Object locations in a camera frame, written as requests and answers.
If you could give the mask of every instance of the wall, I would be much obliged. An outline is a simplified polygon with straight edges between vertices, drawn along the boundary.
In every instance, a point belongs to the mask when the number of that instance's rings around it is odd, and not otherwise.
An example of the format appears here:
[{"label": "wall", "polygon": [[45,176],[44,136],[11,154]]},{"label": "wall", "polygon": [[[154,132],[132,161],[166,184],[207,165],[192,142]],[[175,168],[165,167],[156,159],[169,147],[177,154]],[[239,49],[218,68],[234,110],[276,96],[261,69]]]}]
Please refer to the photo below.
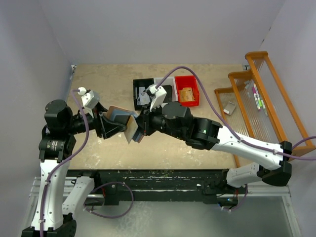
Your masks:
[{"label": "wall", "polygon": [[[316,135],[315,25],[316,1],[287,0],[260,47],[269,53],[309,135]],[[307,156],[316,157],[316,152]],[[296,160],[292,165],[290,190],[294,210],[302,234],[315,236],[316,162]]]},{"label": "wall", "polygon": [[39,0],[76,64],[244,62],[285,0]]},{"label": "wall", "polygon": [[36,0],[0,1],[1,236],[21,236],[44,108],[66,96],[70,68]]}]

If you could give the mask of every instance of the wooden frame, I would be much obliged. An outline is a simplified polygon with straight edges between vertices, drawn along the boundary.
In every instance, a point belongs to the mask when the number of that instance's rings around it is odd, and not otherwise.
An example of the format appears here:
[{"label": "wooden frame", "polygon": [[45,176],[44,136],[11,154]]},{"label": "wooden frame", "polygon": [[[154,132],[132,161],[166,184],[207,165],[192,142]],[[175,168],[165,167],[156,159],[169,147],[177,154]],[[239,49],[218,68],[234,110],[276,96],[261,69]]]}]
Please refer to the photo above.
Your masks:
[{"label": "wooden frame", "polygon": [[[277,75],[277,72],[275,71],[274,69],[274,66],[272,65],[272,62],[270,61],[269,57],[268,57],[268,53],[263,51],[263,52],[250,52],[250,53],[247,53],[246,56],[245,56],[246,60],[248,61],[249,65],[250,65],[250,70],[248,71],[243,71],[243,72],[234,72],[234,73],[230,73],[228,75],[229,79],[230,79],[230,82],[232,84],[232,87],[228,87],[228,88],[218,88],[215,90],[215,94],[216,94],[216,97],[217,97],[217,100],[218,100],[218,103],[219,103],[219,107],[221,109],[221,114],[223,116],[223,118],[226,120],[226,115],[225,113],[223,112],[223,105],[222,105],[222,102],[221,102],[221,99],[220,99],[220,93],[234,93],[235,96],[236,96],[236,99],[237,99],[237,102],[238,102],[238,105],[240,107],[240,110],[241,110],[241,114],[242,114],[242,118],[244,120],[244,123],[245,123],[245,126],[246,126],[246,129],[248,131],[248,134],[250,137],[253,137],[254,138],[254,133],[253,133],[253,129],[251,127],[251,124],[250,124],[250,121],[249,121],[249,118],[248,118],[248,115],[247,115],[247,112],[246,112],[246,109],[244,107],[244,104],[243,104],[243,101],[241,99],[241,95],[239,93],[240,90],[242,90],[245,86],[244,82],[247,81],[247,80],[254,80],[254,82],[256,83],[257,85],[257,88],[260,92],[260,95],[262,97],[262,99],[264,100],[264,103],[266,105],[266,109],[267,109],[267,113],[268,113],[268,117],[271,121],[271,124],[272,124],[272,127],[276,133],[276,136],[278,138],[278,140],[281,142],[281,141],[286,141],[287,140],[287,137],[286,137],[286,134],[283,130],[283,127],[281,125],[281,122],[277,116],[277,113],[274,109],[274,106],[268,96],[268,93],[262,83],[262,80],[261,80],[261,77],[259,75],[259,72],[258,72],[258,68],[261,67],[261,65],[266,62],[279,90],[280,90],[280,93],[282,94],[286,104],[287,104],[287,107],[291,113],[291,115],[293,116],[293,119],[302,135],[303,138],[307,138],[308,137],[308,134],[307,134],[307,131],[306,129],[304,128],[303,126],[303,123],[301,122],[287,92],[285,91],[284,89],[284,86],[279,78],[279,76]],[[315,146],[313,145],[313,143],[311,142],[311,140],[309,141],[306,141],[306,146],[300,146],[300,147],[297,147],[293,150],[293,155],[295,156],[302,156],[308,152],[311,152],[313,150],[315,150]],[[234,156],[234,159],[235,159],[235,163],[236,163],[236,167],[240,167],[240,162],[239,162],[239,159],[237,156]]]}]

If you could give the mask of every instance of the table top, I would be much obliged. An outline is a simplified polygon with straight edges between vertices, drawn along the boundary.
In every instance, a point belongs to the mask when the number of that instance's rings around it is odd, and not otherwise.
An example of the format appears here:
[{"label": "table top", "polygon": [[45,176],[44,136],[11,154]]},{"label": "table top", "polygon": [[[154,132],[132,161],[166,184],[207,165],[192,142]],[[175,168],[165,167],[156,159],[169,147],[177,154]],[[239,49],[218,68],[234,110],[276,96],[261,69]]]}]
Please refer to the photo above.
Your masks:
[{"label": "table top", "polygon": [[[79,65],[71,89],[85,87],[100,95],[101,104],[108,108],[115,105],[134,110],[133,79],[163,77],[178,65]],[[214,89],[231,86],[228,73],[242,71],[241,65],[185,65],[201,79],[208,96],[219,111]],[[178,70],[172,76],[189,75]],[[68,105],[73,113],[77,107],[69,95]],[[200,90],[200,105],[191,107],[196,117],[219,121]],[[75,136],[74,151],[83,143],[85,134]],[[220,169],[233,168],[233,156],[224,152],[200,151],[188,147],[185,142],[159,132],[144,137],[140,144],[127,143],[122,133],[103,140],[90,131],[85,148],[71,161],[70,169]]]}]

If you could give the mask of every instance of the metal frame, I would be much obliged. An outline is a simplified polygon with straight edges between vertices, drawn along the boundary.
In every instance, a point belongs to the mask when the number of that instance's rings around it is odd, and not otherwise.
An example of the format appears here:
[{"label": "metal frame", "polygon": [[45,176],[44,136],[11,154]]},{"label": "metal frame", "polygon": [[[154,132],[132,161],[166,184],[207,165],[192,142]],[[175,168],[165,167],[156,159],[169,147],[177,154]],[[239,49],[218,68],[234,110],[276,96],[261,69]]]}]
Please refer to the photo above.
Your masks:
[{"label": "metal frame", "polygon": [[[64,198],[67,198],[67,196],[70,194],[70,192],[74,188],[74,185],[71,183],[71,181],[74,179],[76,179],[76,177],[66,177],[65,188],[64,188],[64,193],[63,193]],[[31,224],[31,221],[36,211],[36,204],[39,199],[39,190],[40,190],[40,177],[35,177],[33,186],[31,189],[31,193],[30,193],[28,209],[24,218],[23,226],[22,226],[23,228],[26,228],[30,226]],[[229,198],[231,197],[231,195],[230,194],[223,195],[222,197]],[[247,197],[250,197],[250,198],[251,197],[282,197],[284,209],[285,209],[286,216],[292,230],[292,234],[294,237],[302,237],[299,224],[293,210],[290,190],[288,186],[274,187],[271,185],[267,185],[263,182],[253,183],[251,185],[248,185]],[[89,194],[87,198],[88,199],[89,198],[103,198],[103,195],[102,194]]]}]

